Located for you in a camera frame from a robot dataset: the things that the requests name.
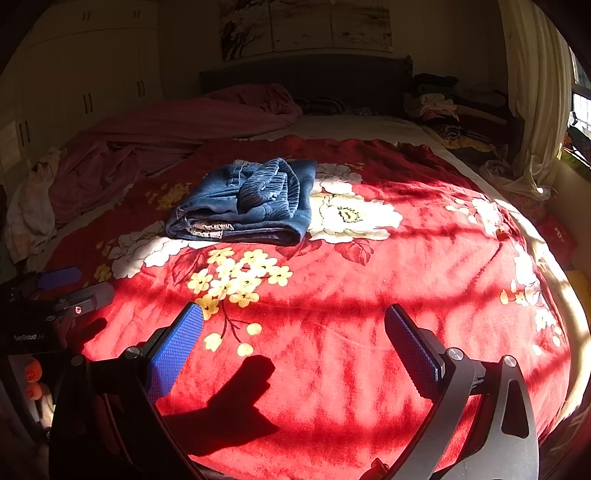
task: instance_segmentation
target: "orange toy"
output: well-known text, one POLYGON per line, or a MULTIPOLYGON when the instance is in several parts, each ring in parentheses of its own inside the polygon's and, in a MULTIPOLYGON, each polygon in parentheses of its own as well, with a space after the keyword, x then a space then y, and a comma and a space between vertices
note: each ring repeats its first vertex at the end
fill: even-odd
POLYGON ((43 389, 37 382, 29 383, 25 388, 25 396, 29 400, 39 400, 43 396, 43 389))
POLYGON ((43 375, 41 364, 38 360, 33 361, 25 367, 25 378, 29 383, 38 382, 43 375))

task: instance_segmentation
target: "curtain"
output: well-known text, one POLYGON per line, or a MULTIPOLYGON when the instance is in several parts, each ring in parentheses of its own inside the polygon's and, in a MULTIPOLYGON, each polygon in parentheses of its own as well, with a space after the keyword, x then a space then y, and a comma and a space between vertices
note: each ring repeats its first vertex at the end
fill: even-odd
POLYGON ((570 50, 531 0, 498 1, 505 34, 509 107, 525 126, 521 151, 513 163, 490 161, 480 173, 500 189, 548 199, 571 110, 570 50))

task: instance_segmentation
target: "red floral blanket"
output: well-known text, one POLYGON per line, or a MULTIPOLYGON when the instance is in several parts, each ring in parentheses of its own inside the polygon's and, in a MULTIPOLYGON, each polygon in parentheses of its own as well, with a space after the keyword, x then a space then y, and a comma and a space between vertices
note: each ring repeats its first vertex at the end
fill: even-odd
MULTIPOLYGON (((116 290, 112 305, 71 331, 91 359, 148 339, 187 301, 202 306, 202 336, 157 407, 189 454, 239 479, 358 479, 375 457, 395 460, 430 402, 384 332, 393 303, 472 358, 515 356, 539 436, 566 396, 568 341, 523 238, 506 211, 425 146, 208 142, 67 237, 48 268, 72 264, 83 271, 74 288, 106 280, 116 290), (162 237, 172 206, 209 170, 279 156, 319 164, 300 245, 162 237)), ((444 464, 457 456, 475 402, 444 464)))

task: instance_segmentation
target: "white bed sheet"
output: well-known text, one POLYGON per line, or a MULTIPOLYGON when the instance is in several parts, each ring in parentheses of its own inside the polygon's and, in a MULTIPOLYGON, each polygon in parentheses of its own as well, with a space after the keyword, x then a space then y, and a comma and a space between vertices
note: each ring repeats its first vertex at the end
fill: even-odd
MULTIPOLYGON (((504 199, 499 192, 427 135, 420 127, 405 120, 393 117, 353 115, 304 116, 291 127, 252 137, 249 140, 275 140, 286 135, 297 135, 302 138, 330 138, 333 140, 356 138, 359 140, 384 140, 392 144, 405 142, 414 145, 429 145, 436 155, 454 165, 460 173, 478 185, 489 199, 506 208, 525 237, 528 252, 532 255, 548 282, 554 301, 567 328, 571 354, 570 382, 567 398, 558 420, 565 419, 579 406, 591 374, 591 336, 585 313, 565 273, 548 250, 546 242, 531 222, 504 199)), ((61 229, 45 251, 39 255, 29 257, 27 267, 31 270, 41 271, 51 258, 61 239, 90 224, 103 212, 113 208, 121 201, 122 196, 91 212, 85 213, 61 229)))

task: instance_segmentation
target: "window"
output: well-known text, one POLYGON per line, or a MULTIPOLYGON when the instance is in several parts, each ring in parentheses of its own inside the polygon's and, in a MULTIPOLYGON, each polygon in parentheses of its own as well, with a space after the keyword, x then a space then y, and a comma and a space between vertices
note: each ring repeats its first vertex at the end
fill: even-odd
POLYGON ((573 59, 573 112, 576 116, 576 127, 591 138, 591 82, 581 64, 570 53, 573 59))
POLYGON ((587 78, 587 74, 583 70, 583 67, 577 60, 577 58, 571 52, 571 56, 573 58, 573 70, 574 70, 574 84, 575 87, 582 87, 587 90, 591 90, 591 82, 587 78))

